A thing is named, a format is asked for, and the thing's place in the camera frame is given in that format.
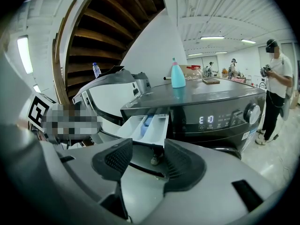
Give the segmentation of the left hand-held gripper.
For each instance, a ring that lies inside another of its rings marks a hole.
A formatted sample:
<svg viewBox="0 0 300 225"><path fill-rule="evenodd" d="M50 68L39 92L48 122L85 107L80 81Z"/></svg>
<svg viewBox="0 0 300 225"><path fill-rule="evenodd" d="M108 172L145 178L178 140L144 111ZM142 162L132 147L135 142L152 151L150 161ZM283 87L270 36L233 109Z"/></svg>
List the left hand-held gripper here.
<svg viewBox="0 0 300 225"><path fill-rule="evenodd" d="M72 146L101 129L98 116L84 105L62 105L45 95L33 96L27 119L52 144Z"/></svg>

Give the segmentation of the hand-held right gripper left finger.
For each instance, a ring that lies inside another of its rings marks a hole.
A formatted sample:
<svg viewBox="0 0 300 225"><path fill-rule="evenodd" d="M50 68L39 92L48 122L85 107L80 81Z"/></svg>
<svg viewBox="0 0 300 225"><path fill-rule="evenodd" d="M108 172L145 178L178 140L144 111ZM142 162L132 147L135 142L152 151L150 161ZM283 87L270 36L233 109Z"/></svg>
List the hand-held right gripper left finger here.
<svg viewBox="0 0 300 225"><path fill-rule="evenodd" d="M115 142L115 145L92 157L92 168L105 180L120 180L133 156L132 138Z"/></svg>

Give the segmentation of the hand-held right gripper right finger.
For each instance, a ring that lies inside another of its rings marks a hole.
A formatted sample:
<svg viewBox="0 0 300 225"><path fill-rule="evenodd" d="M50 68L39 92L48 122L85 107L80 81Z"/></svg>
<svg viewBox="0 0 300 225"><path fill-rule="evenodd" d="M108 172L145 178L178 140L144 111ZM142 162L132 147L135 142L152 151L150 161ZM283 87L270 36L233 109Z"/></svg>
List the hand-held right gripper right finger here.
<svg viewBox="0 0 300 225"><path fill-rule="evenodd" d="M204 159L176 140L165 140L164 156L168 178L164 184L164 194L189 191L206 173Z"/></svg>

